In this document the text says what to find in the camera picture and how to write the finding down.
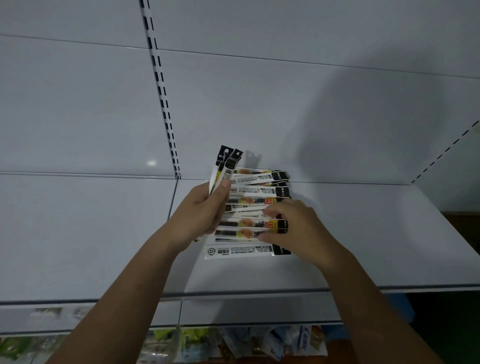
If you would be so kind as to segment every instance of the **stack of pen refill packages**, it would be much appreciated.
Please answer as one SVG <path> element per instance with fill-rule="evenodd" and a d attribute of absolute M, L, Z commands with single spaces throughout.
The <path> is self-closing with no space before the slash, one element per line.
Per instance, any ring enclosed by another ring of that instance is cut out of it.
<path fill-rule="evenodd" d="M 271 218 L 263 210 L 284 198 L 290 198 L 288 175 L 281 170 L 237 168 L 243 152 L 222 146 L 218 153 L 209 189 L 231 181 L 225 214 L 215 231 L 215 239 L 206 240 L 205 259 L 289 255 L 290 251 L 258 240 L 262 232 L 282 234 L 287 220 Z"/>

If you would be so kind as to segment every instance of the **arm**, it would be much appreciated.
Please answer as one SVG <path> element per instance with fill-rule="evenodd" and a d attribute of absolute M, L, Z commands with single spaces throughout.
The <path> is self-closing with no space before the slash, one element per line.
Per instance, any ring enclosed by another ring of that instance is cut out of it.
<path fill-rule="evenodd" d="M 47 363 L 135 363 L 175 257 L 215 230 L 229 190 L 228 181 L 210 197 L 207 183 L 194 187 Z"/>
<path fill-rule="evenodd" d="M 328 232 L 311 207 L 284 200 L 264 212 L 286 218 L 288 232 L 263 233 L 259 239 L 289 249 L 321 270 L 361 363 L 442 363 L 389 306 L 354 255 Z"/>

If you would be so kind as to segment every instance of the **hand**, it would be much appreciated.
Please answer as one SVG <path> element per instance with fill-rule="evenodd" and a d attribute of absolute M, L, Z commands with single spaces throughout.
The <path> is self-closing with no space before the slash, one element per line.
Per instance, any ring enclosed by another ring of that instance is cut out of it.
<path fill-rule="evenodd" d="M 193 187 L 174 214 L 159 229 L 174 245 L 176 253 L 187 249 L 200 235 L 215 231 L 225 212 L 230 181 L 223 181 L 210 196 L 208 192 L 208 183 Z"/>
<path fill-rule="evenodd" d="M 333 251 L 344 249 L 318 219 L 313 208 L 306 207 L 300 200 L 286 198 L 268 206 L 264 213 L 271 217 L 282 215 L 288 220 L 288 232 L 264 232 L 258 239 L 288 249 L 320 269 L 330 263 L 328 259 L 334 254 Z"/>

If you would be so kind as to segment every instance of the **forearm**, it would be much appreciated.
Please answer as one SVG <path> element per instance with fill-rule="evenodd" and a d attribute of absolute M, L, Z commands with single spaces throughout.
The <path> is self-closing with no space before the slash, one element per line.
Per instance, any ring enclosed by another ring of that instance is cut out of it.
<path fill-rule="evenodd" d="M 363 270 L 338 242 L 329 247 L 330 264 L 320 266 L 361 363 L 441 363 L 402 320 Z"/>
<path fill-rule="evenodd" d="M 176 257 L 167 239 L 147 240 L 49 364 L 135 363 Z"/>

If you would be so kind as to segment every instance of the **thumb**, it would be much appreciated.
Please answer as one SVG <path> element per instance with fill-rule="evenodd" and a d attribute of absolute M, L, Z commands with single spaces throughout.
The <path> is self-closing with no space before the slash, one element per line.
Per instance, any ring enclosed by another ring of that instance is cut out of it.
<path fill-rule="evenodd" d="M 209 209 L 217 211 L 220 205 L 226 201 L 230 192 L 230 181 L 223 180 L 221 184 L 212 192 L 212 194 L 206 199 L 205 204 Z"/>
<path fill-rule="evenodd" d="M 268 244 L 279 245 L 285 247 L 285 242 L 288 240 L 286 234 L 278 234 L 276 232 L 262 232 L 258 235 L 258 240 Z"/>

